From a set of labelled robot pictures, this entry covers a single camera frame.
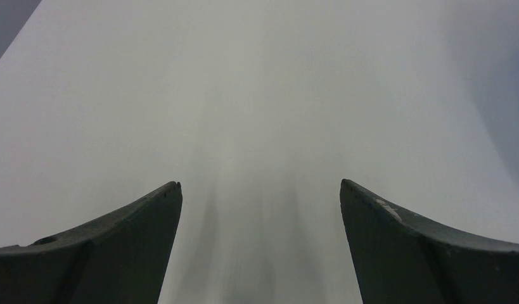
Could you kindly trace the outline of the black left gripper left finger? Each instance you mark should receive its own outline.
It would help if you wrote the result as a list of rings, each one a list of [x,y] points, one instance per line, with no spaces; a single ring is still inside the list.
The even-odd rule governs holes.
[[[183,195],[169,182],[28,246],[0,248],[0,303],[156,303]]]

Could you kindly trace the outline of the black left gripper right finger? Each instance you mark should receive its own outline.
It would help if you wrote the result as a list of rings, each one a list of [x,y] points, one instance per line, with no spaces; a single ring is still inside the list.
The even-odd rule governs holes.
[[[352,180],[340,207],[364,303],[519,303],[519,244],[461,231]]]

